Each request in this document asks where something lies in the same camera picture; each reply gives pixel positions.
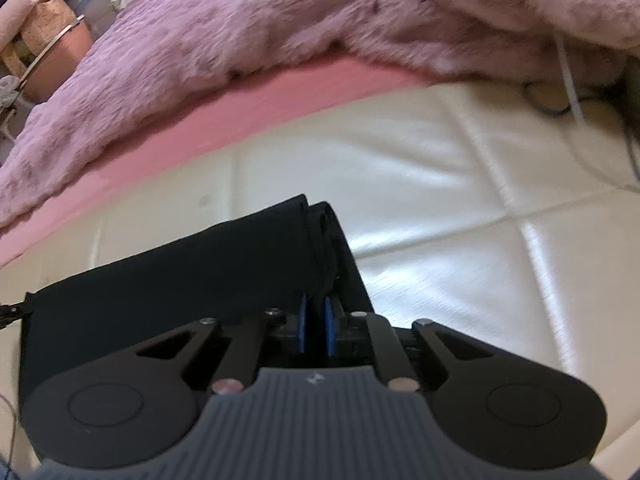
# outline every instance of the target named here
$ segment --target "cable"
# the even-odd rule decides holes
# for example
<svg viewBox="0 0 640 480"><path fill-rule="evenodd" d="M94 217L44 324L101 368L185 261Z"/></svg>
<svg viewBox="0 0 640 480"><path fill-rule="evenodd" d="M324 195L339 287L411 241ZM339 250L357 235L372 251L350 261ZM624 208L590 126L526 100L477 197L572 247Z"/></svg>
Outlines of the cable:
<svg viewBox="0 0 640 480"><path fill-rule="evenodd" d="M20 477L15 473L15 471L11 469L11 462L14 459L15 434L17 433L18 429L18 413L15 411L15 408L11 404L11 402L9 402L9 399L7 399L3 394L0 394L0 399L2 399L2 401L7 405L12 417L14 418L14 428L11 432L11 443L9 444L9 456L7 457L7 466L6 473L4 474L4 480L9 480L10 475L12 476L12 478L20 480Z"/></svg>
<svg viewBox="0 0 640 480"><path fill-rule="evenodd" d="M562 35L559 32L556 32L554 35L556 40L556 47L558 48L558 58L560 60L560 67L562 69L562 79L564 81L564 87L566 89L567 96L569 98L569 105L565 108L555 109L549 108L543 104L537 102L533 96L530 94L529 88L533 85L533 82L524 83L522 86L522 94L524 99L531 104L536 110L539 112L549 116L549 117L561 117L571 111L574 114L575 122L578 124L578 127L586 131L587 123L584 119L584 115L582 113L582 107L580 106L581 102L586 101L598 101L598 102L607 102L611 104L610 101L607 100L604 94L593 95L593 96L583 96L578 97L577 91L574 85L574 78L571 72L571 66L569 65L569 60L566 54L566 49L564 47L564 40ZM625 144L626 144L626 152L629 157L629 161L631 164L631 168L634 174L635 179L640 184L640 165L638 164L638 160L636 159L636 155L634 153L634 139L637 143L640 144L640 139L633 132L633 128L630 124L628 117L625 116L617 107L616 110L622 116L623 121L623 131L625 134ZM564 128L561 129L562 139L564 143L569 148L569 151L572 154L574 160L580 165L580 167L589 173L591 176L609 184L612 187L615 187L620 190L629 191L632 193L636 193L640 195L640 188L638 186L634 186L633 184L626 184L624 182L619 182L614 178L611 178L609 175L604 173L603 171L596 168L593 164L590 164L579 152L578 148L573 142L571 138L571 134L569 131L566 131Z"/></svg>

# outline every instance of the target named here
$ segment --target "pink fur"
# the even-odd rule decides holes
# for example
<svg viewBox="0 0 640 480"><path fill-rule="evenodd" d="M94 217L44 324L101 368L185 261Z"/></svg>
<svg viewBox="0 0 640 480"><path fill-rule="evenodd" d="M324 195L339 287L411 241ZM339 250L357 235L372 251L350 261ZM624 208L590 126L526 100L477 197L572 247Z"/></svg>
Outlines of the pink fur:
<svg viewBox="0 0 640 480"><path fill-rule="evenodd" d="M439 74L608 84L640 44L640 0L135 0L31 114L0 168L0 226L58 192L104 147L230 78L334 43Z"/></svg>

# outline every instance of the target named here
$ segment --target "silver bolt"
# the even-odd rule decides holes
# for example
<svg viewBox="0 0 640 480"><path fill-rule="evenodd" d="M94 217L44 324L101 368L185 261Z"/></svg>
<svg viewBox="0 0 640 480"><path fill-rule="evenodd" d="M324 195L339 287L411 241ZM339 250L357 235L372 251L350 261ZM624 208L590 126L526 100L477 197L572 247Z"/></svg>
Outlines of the silver bolt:
<svg viewBox="0 0 640 480"><path fill-rule="evenodd" d="M420 383L409 377L396 377L391 379L386 387L392 392L417 392L420 389Z"/></svg>
<svg viewBox="0 0 640 480"><path fill-rule="evenodd" d="M244 390L244 384L238 379L220 379L211 385L211 389L219 395L238 394Z"/></svg>

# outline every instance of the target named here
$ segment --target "black clip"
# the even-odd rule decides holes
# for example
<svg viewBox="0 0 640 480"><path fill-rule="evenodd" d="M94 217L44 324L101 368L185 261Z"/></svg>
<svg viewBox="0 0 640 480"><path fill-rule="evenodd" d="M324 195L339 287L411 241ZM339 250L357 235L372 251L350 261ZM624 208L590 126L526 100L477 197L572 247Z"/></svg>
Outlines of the black clip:
<svg viewBox="0 0 640 480"><path fill-rule="evenodd" d="M25 312L19 305L0 304L0 330L11 325L14 321L22 319Z"/></svg>

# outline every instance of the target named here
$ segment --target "white logo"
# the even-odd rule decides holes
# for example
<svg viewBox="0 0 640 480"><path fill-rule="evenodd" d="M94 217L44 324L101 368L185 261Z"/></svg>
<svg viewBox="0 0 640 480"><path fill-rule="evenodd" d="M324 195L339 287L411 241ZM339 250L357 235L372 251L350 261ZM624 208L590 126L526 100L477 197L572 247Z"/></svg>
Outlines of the white logo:
<svg viewBox="0 0 640 480"><path fill-rule="evenodd" d="M318 372L313 372L306 376L305 381L313 386L318 386L322 381L324 381L324 375L319 374Z"/></svg>

